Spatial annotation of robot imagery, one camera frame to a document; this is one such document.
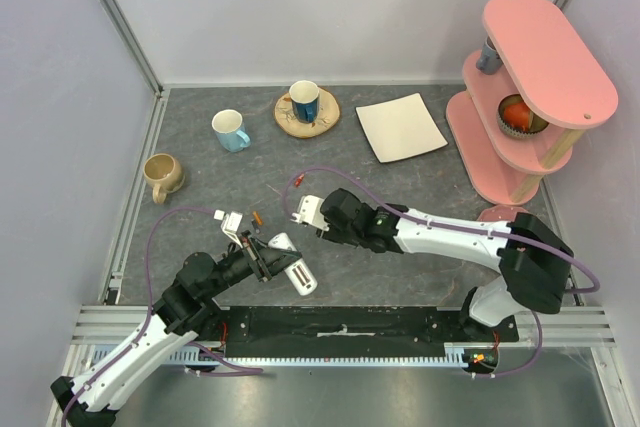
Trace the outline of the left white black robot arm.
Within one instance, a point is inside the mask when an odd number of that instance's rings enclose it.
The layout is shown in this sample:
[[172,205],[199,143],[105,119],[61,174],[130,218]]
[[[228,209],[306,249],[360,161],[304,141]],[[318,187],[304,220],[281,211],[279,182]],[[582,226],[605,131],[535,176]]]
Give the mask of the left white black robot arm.
[[281,272],[302,296],[317,287],[285,233],[267,243],[246,234],[218,261],[205,252],[189,255],[173,283],[122,343],[83,374],[61,376],[52,383],[61,424],[113,425],[131,394],[171,354],[196,339],[216,335],[222,318],[216,296],[248,277],[268,281]]

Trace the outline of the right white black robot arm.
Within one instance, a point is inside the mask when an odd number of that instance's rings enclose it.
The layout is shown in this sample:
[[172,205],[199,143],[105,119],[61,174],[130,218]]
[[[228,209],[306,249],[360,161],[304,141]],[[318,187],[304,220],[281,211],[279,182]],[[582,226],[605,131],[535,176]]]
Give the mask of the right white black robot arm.
[[497,272],[472,288],[458,328],[483,339],[506,318],[530,310],[556,314],[562,306],[572,250],[536,216],[518,213],[511,222],[479,222],[431,216],[404,205],[372,208],[339,188],[325,199],[299,205],[327,241],[375,253],[435,254],[483,265]]

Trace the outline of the white remote control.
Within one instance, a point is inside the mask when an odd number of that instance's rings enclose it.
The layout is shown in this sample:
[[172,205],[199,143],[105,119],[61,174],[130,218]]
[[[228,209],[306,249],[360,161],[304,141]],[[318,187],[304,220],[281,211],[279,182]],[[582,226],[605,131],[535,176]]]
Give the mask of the white remote control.
[[317,280],[303,257],[285,268],[284,272],[300,296],[310,295],[317,288]]

